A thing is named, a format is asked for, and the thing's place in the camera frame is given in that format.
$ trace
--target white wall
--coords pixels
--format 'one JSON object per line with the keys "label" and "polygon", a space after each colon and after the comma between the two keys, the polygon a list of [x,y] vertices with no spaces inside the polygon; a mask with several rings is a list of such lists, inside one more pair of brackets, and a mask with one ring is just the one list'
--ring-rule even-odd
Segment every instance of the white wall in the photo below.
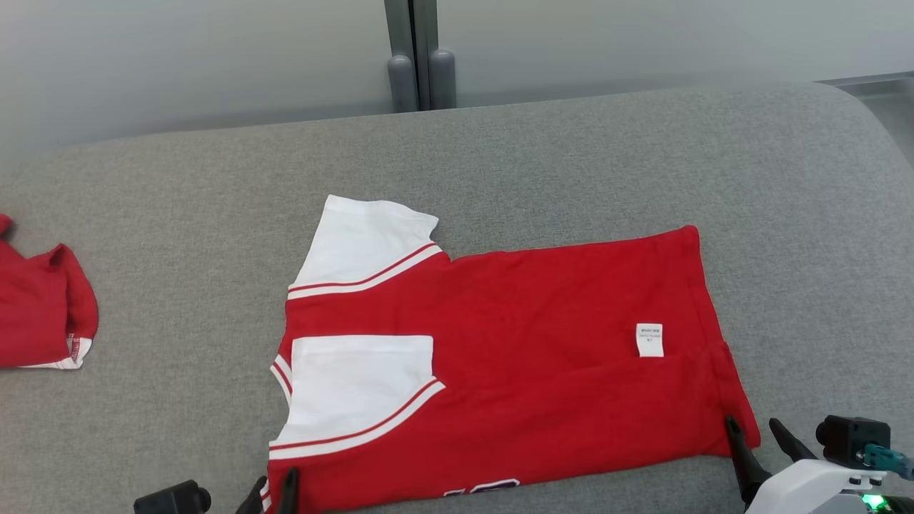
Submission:
{"label": "white wall", "polygon": [[911,0],[438,0],[458,105],[914,70]]}
{"label": "white wall", "polygon": [[382,0],[0,0],[0,162],[391,112]]}

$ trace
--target folded red cloth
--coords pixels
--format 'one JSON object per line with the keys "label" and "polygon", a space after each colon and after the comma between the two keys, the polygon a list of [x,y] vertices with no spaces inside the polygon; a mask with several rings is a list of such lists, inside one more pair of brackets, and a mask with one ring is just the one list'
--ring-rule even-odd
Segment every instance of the folded red cloth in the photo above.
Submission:
{"label": "folded red cloth", "polygon": [[[11,223],[0,214],[0,236]],[[26,259],[0,239],[0,367],[80,368],[98,326],[95,294],[69,248]]]}

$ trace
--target red and white stripe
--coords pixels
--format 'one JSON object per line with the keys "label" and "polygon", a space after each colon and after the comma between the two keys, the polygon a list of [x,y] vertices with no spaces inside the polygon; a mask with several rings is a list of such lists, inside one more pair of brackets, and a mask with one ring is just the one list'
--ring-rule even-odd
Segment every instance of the red and white stripe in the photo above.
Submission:
{"label": "red and white stripe", "polygon": [[263,504],[263,511],[269,512],[267,509],[273,504],[273,500],[270,498],[270,480],[267,480],[267,483],[263,485],[263,489],[260,490],[260,503]]}
{"label": "red and white stripe", "polygon": [[354,434],[342,435],[320,441],[306,441],[300,443],[271,444],[270,460],[301,458],[313,455],[331,454],[362,444],[374,441],[387,434],[405,422],[419,407],[431,399],[432,396],[444,389],[438,379],[432,378],[422,386],[402,407],[391,414],[386,420],[363,431]]}
{"label": "red and white stripe", "polygon": [[286,396],[286,402],[292,401],[292,368],[289,367],[289,363],[282,358],[282,355],[277,355],[276,359],[273,360],[273,363],[270,365],[270,373],[276,377],[276,381],[280,383],[282,388],[282,394]]}
{"label": "red and white stripe", "polygon": [[406,257],[403,257],[399,261],[394,262],[387,268],[384,268],[380,272],[377,272],[364,280],[357,282],[328,282],[324,284],[291,285],[289,287],[288,299],[294,300],[296,298],[305,298],[307,296],[316,296],[318,294],[355,293],[358,291],[365,291],[366,289],[370,289],[386,280],[390,280],[391,278],[407,271],[409,268],[422,261],[425,261],[432,255],[438,253],[441,253],[441,248],[439,248],[437,244],[430,242],[429,244],[418,248]]}

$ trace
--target gray fabric surface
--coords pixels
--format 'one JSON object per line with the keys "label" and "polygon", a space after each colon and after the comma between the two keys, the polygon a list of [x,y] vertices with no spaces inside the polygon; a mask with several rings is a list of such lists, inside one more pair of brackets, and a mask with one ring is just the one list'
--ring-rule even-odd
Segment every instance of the gray fabric surface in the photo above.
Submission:
{"label": "gray fabric surface", "polygon": [[[826,414],[872,417],[914,454],[914,171],[827,86],[663,91],[152,135],[3,169],[14,245],[70,245],[101,311],[82,370],[0,370],[3,510],[125,512],[194,478],[234,512],[284,422],[268,366],[328,193],[440,217],[454,257],[693,223],[760,422],[817,450]],[[620,451],[651,443],[632,436]],[[740,507],[730,462],[699,457],[373,511]]]}

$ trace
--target red shirt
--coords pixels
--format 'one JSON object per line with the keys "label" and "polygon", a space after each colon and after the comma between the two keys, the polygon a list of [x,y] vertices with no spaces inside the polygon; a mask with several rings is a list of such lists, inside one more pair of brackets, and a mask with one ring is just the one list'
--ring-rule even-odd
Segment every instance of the red shirt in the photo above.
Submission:
{"label": "red shirt", "polygon": [[323,512],[727,456],[727,415],[760,444],[695,227],[452,260],[436,222],[327,200],[272,367],[268,512],[290,466]]}
{"label": "red shirt", "polygon": [[[0,214],[0,236],[11,220]],[[77,369],[99,325],[95,294],[69,248],[26,259],[0,240],[0,367]]]}

